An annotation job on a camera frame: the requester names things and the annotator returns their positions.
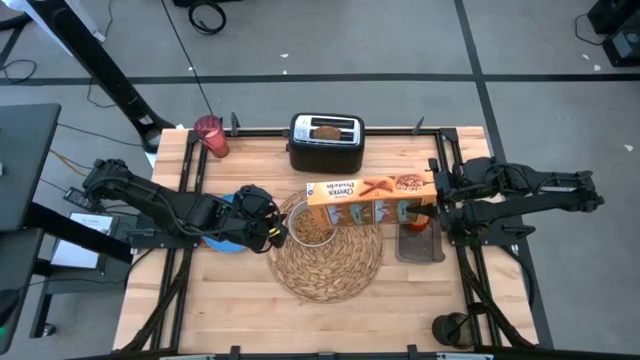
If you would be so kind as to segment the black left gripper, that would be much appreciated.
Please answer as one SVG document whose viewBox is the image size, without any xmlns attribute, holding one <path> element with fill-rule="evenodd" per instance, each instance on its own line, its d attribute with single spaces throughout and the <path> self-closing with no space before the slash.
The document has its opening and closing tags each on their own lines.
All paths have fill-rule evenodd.
<svg viewBox="0 0 640 360">
<path fill-rule="evenodd" d="M 256 185 L 244 185 L 233 198 L 230 241 L 254 253 L 281 248 L 288 236 L 283 213 L 273 197 Z"/>
</svg>

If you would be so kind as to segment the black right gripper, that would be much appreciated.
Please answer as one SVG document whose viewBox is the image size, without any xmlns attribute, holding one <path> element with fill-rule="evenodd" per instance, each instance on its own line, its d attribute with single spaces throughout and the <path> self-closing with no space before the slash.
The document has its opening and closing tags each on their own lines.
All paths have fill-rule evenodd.
<svg viewBox="0 0 640 360">
<path fill-rule="evenodd" d="M 443 230 L 452 233 L 466 233 L 464 212 L 457 207 L 457 204 L 463 200 L 462 189 L 467 181 L 466 163 L 456 162 L 453 164 L 452 170 L 449 171 L 440 168 L 438 160 L 431 158 L 429 166 L 437 192 L 436 205 L 410 206 L 406 211 L 430 218 L 437 216 Z"/>
</svg>

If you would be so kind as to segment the white ceramic bowl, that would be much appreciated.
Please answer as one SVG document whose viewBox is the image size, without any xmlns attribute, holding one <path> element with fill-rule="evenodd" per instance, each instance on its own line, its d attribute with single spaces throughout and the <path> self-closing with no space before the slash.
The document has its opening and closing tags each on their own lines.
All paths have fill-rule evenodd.
<svg viewBox="0 0 640 360">
<path fill-rule="evenodd" d="M 298 243 L 299 245 L 304 246 L 304 247 L 307 247 L 307 248 L 319 248 L 319 247 L 323 247 L 323 246 L 325 246 L 325 245 L 328 245 L 328 244 L 329 244 L 329 243 L 334 239 L 334 237 L 336 236 L 336 234 L 337 234 L 337 230 L 336 230 L 336 229 L 334 229 L 334 228 L 324 228 L 323 226 L 319 225 L 319 224 L 316 222 L 316 219 L 315 219 L 315 218 L 314 218 L 314 220 L 315 220 L 316 224 L 317 224 L 319 227 L 321 227 L 321 228 L 323 228 L 323 229 L 327 229 L 327 230 L 331 230 L 331 231 L 332 231 L 332 236 L 331 236 L 331 238 L 330 238 L 326 243 L 321 244 L 321 245 L 315 245 L 315 246 L 304 245 L 304 244 L 302 244 L 302 243 L 300 243 L 300 242 L 298 241 L 298 239 L 296 238 L 296 236 L 295 236 L 295 234 L 294 234 L 293 222 L 294 222 L 294 218 L 295 218 L 295 217 L 296 217 L 300 212 L 302 212 L 302 211 L 304 211 L 304 210 L 310 210 L 310 209 L 309 209 L 309 207 L 308 207 L 308 205 L 307 205 L 307 202 L 306 202 L 306 201 L 300 202 L 299 204 L 295 205 L 295 206 L 293 207 L 293 209 L 291 210 L 291 212 L 289 213 L 289 216 L 288 216 L 288 228 L 289 228 L 289 233 L 290 233 L 291 237 L 293 238 L 293 240 L 294 240 L 296 243 Z"/>
</svg>

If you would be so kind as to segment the blue plate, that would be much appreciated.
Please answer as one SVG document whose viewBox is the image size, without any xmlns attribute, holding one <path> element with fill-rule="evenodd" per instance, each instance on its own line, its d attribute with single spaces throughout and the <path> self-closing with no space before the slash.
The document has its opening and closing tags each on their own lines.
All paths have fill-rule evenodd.
<svg viewBox="0 0 640 360">
<path fill-rule="evenodd" d="M 202 240 L 212 249 L 222 253 L 238 253 L 246 250 L 246 247 L 224 240 L 217 241 L 215 238 L 202 237 Z"/>
</svg>

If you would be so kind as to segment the orange cereal box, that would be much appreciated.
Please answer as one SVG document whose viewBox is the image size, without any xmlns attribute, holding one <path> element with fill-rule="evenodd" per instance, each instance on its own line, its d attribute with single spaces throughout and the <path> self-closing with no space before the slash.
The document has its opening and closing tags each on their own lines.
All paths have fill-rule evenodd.
<svg viewBox="0 0 640 360">
<path fill-rule="evenodd" d="M 433 177 L 425 172 L 308 183 L 306 195 L 322 228 L 424 223 L 425 215 L 408 209 L 436 202 Z"/>
</svg>

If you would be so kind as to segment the red plastic tumbler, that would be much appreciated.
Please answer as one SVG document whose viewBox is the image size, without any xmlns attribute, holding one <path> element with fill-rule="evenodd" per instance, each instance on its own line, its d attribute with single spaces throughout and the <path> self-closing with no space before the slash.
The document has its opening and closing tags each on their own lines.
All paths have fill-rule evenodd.
<svg viewBox="0 0 640 360">
<path fill-rule="evenodd" d="M 194 131 L 215 157 L 224 158 L 229 154 L 229 147 L 220 118 L 214 115 L 203 116 L 194 124 Z"/>
</svg>

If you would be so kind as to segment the dark slim spoon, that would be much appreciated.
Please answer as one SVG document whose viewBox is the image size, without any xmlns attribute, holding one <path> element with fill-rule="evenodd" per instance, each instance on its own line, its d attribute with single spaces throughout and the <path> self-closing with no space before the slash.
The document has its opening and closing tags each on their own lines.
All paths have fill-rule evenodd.
<svg viewBox="0 0 640 360">
<path fill-rule="evenodd" d="M 453 312 L 445 317 L 445 335 L 450 342 L 459 341 L 463 335 L 463 327 L 471 318 L 470 314 Z"/>
</svg>

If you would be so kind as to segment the grey translucent plastic container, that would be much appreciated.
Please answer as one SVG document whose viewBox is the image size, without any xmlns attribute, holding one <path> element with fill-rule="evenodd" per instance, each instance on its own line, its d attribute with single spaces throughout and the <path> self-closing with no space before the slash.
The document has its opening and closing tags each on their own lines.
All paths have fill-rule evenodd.
<svg viewBox="0 0 640 360">
<path fill-rule="evenodd" d="M 400 262 L 429 265 L 446 259 L 442 250 L 442 230 L 437 220 L 429 219 L 427 228 L 418 233 L 405 225 L 397 227 L 395 257 Z"/>
</svg>

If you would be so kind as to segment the black two-slot toaster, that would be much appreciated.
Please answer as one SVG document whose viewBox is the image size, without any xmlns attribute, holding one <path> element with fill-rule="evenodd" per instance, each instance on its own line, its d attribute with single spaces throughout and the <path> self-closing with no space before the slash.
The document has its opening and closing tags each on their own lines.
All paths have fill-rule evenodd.
<svg viewBox="0 0 640 360">
<path fill-rule="evenodd" d="M 320 126 L 341 130 L 339 140 L 317 140 L 311 131 Z M 354 174 L 361 169 L 365 125 L 355 115 L 297 113 L 290 122 L 287 151 L 295 170 L 312 173 Z"/>
</svg>

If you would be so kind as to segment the round woven straw placemat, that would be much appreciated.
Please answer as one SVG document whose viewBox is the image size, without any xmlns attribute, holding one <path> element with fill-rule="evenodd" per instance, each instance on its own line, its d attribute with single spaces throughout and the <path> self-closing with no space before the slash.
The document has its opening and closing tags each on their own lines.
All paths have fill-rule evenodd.
<svg viewBox="0 0 640 360">
<path fill-rule="evenodd" d="M 384 255 L 378 226 L 339 228 L 326 245 L 306 247 L 288 236 L 268 253 L 271 273 L 287 291 L 312 303 L 338 303 L 364 291 L 376 277 Z"/>
</svg>

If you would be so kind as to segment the black power adapter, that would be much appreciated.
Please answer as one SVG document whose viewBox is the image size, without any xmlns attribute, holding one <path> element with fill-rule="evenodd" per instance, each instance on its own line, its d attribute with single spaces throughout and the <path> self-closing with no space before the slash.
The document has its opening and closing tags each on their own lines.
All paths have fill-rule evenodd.
<svg viewBox="0 0 640 360">
<path fill-rule="evenodd" d="M 70 187 L 64 194 L 63 199 L 79 208 L 89 212 L 94 212 L 97 205 L 85 196 L 85 193 L 75 187 Z"/>
</svg>

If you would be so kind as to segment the white paper sheet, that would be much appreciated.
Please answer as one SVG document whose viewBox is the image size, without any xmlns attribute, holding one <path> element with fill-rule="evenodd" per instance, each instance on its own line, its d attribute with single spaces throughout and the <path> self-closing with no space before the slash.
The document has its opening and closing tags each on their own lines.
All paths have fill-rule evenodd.
<svg viewBox="0 0 640 360">
<path fill-rule="evenodd" d="M 112 233 L 111 216 L 71 213 L 69 218 L 105 235 Z M 104 263 L 105 260 L 98 253 L 62 239 L 56 240 L 52 251 L 51 264 L 56 266 L 102 270 Z"/>
</svg>

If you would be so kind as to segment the black desk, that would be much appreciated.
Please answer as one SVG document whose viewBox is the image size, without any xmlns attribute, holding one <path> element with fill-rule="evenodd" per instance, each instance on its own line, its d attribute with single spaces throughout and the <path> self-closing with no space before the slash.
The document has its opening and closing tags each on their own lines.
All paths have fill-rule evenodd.
<svg viewBox="0 0 640 360">
<path fill-rule="evenodd" d="M 0 106 L 0 233 L 22 227 L 51 146 L 61 106 Z"/>
</svg>

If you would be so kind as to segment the black equipment boxes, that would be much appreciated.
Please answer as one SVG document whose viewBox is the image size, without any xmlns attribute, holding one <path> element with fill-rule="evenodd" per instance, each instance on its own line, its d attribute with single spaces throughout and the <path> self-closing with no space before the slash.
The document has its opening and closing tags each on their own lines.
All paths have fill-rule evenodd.
<svg viewBox="0 0 640 360">
<path fill-rule="evenodd" d="M 587 18 L 613 67 L 640 67 L 640 0 L 597 0 Z"/>
</svg>

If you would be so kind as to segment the black aluminium table frame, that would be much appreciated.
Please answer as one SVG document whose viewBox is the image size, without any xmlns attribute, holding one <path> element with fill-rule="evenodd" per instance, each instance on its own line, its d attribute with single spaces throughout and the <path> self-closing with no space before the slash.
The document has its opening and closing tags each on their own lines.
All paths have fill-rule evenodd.
<svg viewBox="0 0 640 360">
<path fill-rule="evenodd" d="M 398 175 L 428 170 L 428 158 L 468 160 L 489 156 L 482 127 L 457 127 L 458 146 L 436 135 L 366 136 L 358 175 Z M 369 128 L 391 133 L 391 127 Z M 325 174 L 293 170 L 285 150 L 285 129 L 244 128 L 229 136 L 227 157 L 209 157 L 204 190 L 224 195 L 240 185 L 256 184 L 278 205 L 305 189 L 307 182 L 327 181 Z M 152 181 L 179 184 L 188 130 L 168 130 L 161 140 Z M 395 256 L 397 230 L 382 230 L 384 259 L 372 283 L 347 301 L 316 304 L 302 301 L 273 277 L 270 258 L 251 251 L 225 254 L 200 245 L 193 252 L 180 332 L 180 353 L 404 352 L 444 349 L 432 336 L 439 316 L 465 312 L 465 294 L 455 248 L 443 238 L 445 260 L 434 265 L 402 263 Z M 483 247 L 495 302 L 532 343 L 539 343 L 519 264 L 499 247 Z M 124 347 L 149 317 L 159 298 L 167 251 L 158 249 L 142 260 L 129 279 L 114 349 Z"/>
</svg>

